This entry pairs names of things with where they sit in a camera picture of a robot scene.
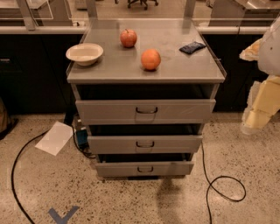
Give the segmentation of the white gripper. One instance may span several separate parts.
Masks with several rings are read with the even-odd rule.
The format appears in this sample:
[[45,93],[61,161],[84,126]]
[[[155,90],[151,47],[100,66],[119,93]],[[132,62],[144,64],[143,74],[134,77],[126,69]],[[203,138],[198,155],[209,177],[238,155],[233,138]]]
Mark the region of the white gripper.
[[[242,50],[239,57],[242,60],[259,59],[261,39]],[[241,119],[241,132],[252,135],[261,130],[280,110],[280,78],[269,76],[263,82],[255,81],[251,87]]]

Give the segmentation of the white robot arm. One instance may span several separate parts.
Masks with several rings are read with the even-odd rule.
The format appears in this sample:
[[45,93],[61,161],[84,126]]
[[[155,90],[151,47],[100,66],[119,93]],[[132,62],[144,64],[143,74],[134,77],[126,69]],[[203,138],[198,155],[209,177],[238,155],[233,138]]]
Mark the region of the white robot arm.
[[246,135],[261,130],[280,110],[280,17],[263,36],[244,49],[240,58],[257,61],[268,78],[255,81],[249,90],[247,107],[241,119],[241,131]]

